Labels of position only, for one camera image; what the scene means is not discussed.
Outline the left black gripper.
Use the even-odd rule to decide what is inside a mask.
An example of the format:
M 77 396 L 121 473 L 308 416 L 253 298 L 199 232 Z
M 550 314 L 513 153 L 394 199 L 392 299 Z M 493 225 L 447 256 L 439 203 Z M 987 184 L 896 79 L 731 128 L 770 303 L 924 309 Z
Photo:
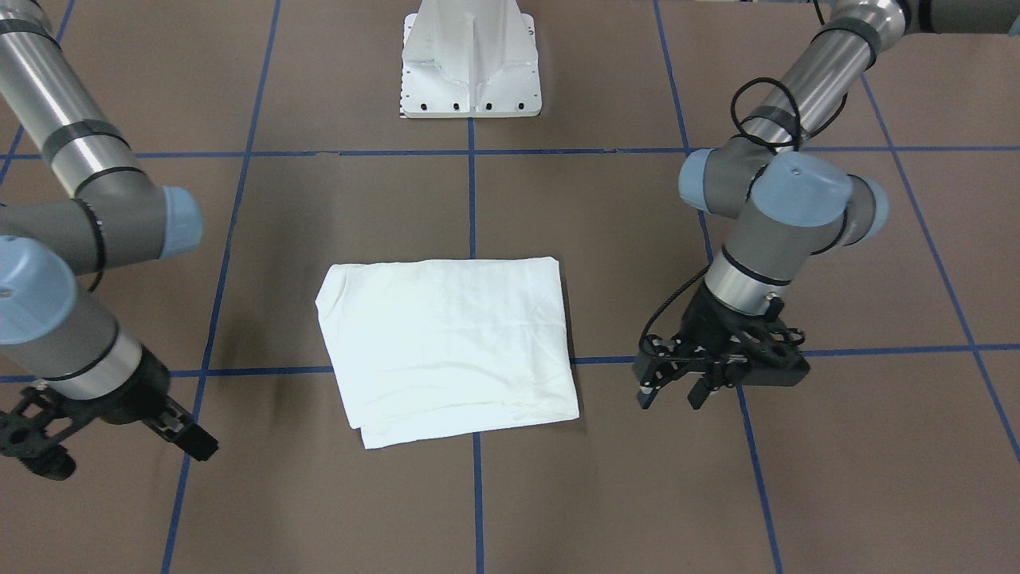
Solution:
M 780 297 L 766 301 L 763 315 L 744 315 L 730 309 L 700 284 L 693 292 L 688 308 L 681 317 L 677 334 L 659 337 L 642 332 L 638 341 L 634 374 L 638 378 L 638 404 L 649 410 L 659 392 L 688 373 L 699 373 L 686 399 L 688 406 L 700 410 L 711 395 L 724 387 L 736 387 L 735 367 L 743 363 L 736 332 L 751 317 L 779 319 L 784 302 Z

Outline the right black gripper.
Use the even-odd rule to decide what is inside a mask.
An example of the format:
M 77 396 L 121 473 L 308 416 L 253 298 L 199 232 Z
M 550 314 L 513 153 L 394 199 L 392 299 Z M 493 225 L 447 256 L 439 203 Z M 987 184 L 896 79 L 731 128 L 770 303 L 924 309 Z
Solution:
M 113 425 L 148 420 L 152 431 L 193 460 L 210 460 L 218 451 L 218 440 L 168 392 L 168 368 L 148 348 L 142 348 L 139 366 L 128 381 L 100 399 L 99 417 Z

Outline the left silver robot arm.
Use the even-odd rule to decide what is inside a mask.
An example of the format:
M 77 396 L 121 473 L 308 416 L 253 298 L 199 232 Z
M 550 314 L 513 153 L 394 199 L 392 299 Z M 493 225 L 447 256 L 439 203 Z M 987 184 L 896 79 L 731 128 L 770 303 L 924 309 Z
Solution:
M 671 382 L 696 373 L 688 404 L 722 388 L 793 387 L 810 371 L 805 335 L 781 320 L 784 294 L 815 255 L 881 231 L 889 200 L 877 182 L 804 152 L 844 109 L 849 88 L 910 35 L 1017 35 L 1016 1 L 834 1 L 786 75 L 757 77 L 764 100 L 746 116 L 730 101 L 736 133 L 688 154 L 681 199 L 735 229 L 693 291 L 677 333 L 642 330 L 633 371 L 649 408 Z

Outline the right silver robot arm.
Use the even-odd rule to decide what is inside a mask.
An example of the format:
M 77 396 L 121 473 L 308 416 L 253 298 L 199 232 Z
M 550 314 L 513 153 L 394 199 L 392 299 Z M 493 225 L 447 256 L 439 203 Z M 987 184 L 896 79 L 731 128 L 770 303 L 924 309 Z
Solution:
M 79 282 L 194 250 L 196 200 L 143 171 L 37 1 L 2 4 L 2 98 L 67 193 L 2 208 L 2 355 L 35 377 L 2 413 L 2 454 L 66 479 L 76 464 L 63 442 L 101 420 L 140 422 L 208 460 L 218 440 L 169 396 L 167 367 Z

